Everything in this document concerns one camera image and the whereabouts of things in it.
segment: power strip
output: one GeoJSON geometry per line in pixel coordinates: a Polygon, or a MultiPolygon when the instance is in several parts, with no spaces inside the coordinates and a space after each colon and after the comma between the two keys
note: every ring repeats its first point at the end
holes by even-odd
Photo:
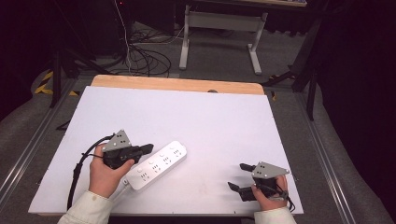
{"type": "Polygon", "coordinates": [[[178,141],[173,141],[138,164],[125,177],[132,189],[143,190],[184,161],[186,156],[186,148],[178,141]]]}

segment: white power strip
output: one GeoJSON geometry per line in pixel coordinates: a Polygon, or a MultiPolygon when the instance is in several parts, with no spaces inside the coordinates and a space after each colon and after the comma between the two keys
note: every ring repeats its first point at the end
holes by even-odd
{"type": "Polygon", "coordinates": [[[186,156],[186,148],[178,141],[173,141],[150,158],[139,163],[125,177],[132,189],[140,191],[184,161],[186,156]]]}

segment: black cable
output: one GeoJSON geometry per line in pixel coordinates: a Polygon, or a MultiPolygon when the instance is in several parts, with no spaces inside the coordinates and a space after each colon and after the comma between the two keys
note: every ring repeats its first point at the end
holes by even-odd
{"type": "Polygon", "coordinates": [[[110,136],[106,136],[106,137],[100,139],[95,144],[93,144],[85,153],[82,154],[81,160],[79,161],[79,163],[77,163],[76,168],[73,171],[73,182],[72,182],[72,186],[70,187],[69,197],[67,199],[67,210],[69,210],[69,208],[72,206],[72,203],[73,203],[73,196],[74,196],[74,192],[76,190],[76,185],[77,185],[77,182],[79,179],[79,174],[81,173],[82,163],[84,162],[85,159],[87,159],[87,157],[89,157],[91,155],[90,152],[95,147],[97,147],[103,141],[110,140],[114,135],[115,134],[112,134],[110,136]]]}

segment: human hand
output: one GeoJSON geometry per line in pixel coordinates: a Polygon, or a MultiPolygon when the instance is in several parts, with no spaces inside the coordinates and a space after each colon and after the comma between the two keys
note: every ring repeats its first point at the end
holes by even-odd
{"type": "Polygon", "coordinates": [[[98,157],[93,157],[90,165],[90,186],[88,190],[102,197],[109,198],[116,191],[121,178],[134,165],[134,160],[128,160],[121,167],[113,170],[103,163],[102,158],[99,158],[103,157],[102,147],[104,145],[99,145],[95,149],[94,155],[98,157]]]}
{"type": "MultiPolygon", "coordinates": [[[[288,190],[288,181],[286,180],[286,177],[284,175],[279,175],[275,177],[275,179],[278,185],[277,190],[279,191],[288,190]]],[[[268,211],[268,210],[285,207],[288,204],[288,201],[286,200],[283,201],[269,200],[267,197],[265,197],[265,195],[262,193],[260,189],[256,188],[255,185],[252,185],[251,189],[253,191],[254,197],[257,199],[257,202],[259,202],[262,211],[268,211]]]]}

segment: black fabric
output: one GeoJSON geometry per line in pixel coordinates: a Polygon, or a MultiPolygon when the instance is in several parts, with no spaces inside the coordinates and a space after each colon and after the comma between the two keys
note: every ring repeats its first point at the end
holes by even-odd
{"type": "Polygon", "coordinates": [[[50,61],[50,49],[29,4],[0,6],[0,120],[32,98],[31,86],[50,61]]]}
{"type": "Polygon", "coordinates": [[[344,20],[346,29],[318,68],[323,104],[332,124],[394,221],[395,10],[391,0],[356,1],[344,20]]]}

